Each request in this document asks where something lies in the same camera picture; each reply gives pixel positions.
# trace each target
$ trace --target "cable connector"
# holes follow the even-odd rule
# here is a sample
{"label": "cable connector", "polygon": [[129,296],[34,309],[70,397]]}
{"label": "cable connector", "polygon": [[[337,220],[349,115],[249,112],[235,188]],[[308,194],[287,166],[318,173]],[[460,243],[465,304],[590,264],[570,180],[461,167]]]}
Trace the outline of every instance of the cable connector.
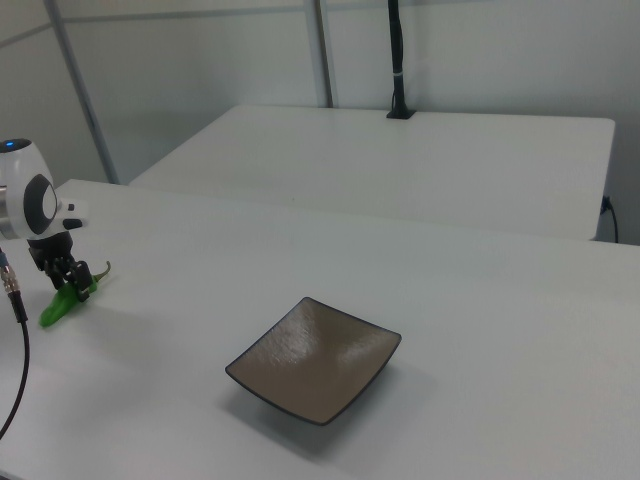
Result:
{"label": "cable connector", "polygon": [[22,294],[20,293],[20,284],[18,283],[18,277],[16,272],[13,271],[7,256],[4,252],[0,251],[0,279],[4,284],[4,291],[7,292],[11,306],[13,307],[13,313],[16,316],[18,323],[24,323],[27,320],[27,312],[24,309],[22,303]]}
{"label": "cable connector", "polygon": [[607,210],[611,210],[611,197],[602,197],[600,204],[600,215],[604,215]]}

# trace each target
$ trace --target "green toy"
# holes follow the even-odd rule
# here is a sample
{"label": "green toy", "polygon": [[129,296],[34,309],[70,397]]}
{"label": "green toy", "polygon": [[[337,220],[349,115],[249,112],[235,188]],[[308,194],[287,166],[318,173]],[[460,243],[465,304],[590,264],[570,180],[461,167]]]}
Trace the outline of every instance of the green toy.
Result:
{"label": "green toy", "polygon": [[[93,282],[89,286],[89,293],[93,293],[98,289],[98,282],[102,280],[111,270],[111,262],[107,262],[107,269],[93,276]],[[40,315],[40,326],[47,328],[56,323],[75,307],[80,300],[76,294],[74,285],[65,283],[53,296],[53,300]]]}

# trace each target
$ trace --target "table surface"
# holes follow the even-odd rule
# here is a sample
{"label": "table surface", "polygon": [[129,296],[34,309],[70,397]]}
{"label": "table surface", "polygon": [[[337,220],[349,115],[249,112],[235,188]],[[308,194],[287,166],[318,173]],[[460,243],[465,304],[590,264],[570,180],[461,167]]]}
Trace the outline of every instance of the table surface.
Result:
{"label": "table surface", "polygon": [[[2,244],[33,357],[0,475],[637,478],[637,247],[79,181],[59,195],[91,202],[76,258],[113,270],[44,331],[52,287],[24,241]],[[305,296],[403,335],[326,427],[224,371]],[[6,299],[0,315],[8,412],[22,339]]]}
{"label": "table surface", "polygon": [[613,132],[592,118],[241,106],[130,185],[588,240]]}

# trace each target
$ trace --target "square plate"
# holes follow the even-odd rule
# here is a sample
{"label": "square plate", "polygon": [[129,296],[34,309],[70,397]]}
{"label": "square plate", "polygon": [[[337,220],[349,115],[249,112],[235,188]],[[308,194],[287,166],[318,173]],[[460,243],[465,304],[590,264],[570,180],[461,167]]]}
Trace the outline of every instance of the square plate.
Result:
{"label": "square plate", "polygon": [[376,378],[401,340],[306,297],[225,370],[274,407],[326,425]]}

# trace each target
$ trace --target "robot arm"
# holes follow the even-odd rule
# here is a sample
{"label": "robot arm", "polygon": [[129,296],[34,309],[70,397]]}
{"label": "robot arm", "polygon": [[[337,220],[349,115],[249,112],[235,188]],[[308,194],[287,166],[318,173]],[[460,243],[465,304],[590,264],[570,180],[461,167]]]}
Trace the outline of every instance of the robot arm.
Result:
{"label": "robot arm", "polygon": [[86,262],[71,255],[69,230],[87,224],[86,202],[58,199],[51,173],[30,140],[0,142],[0,234],[26,238],[39,270],[56,290],[73,286],[78,300],[89,298],[93,278]]}

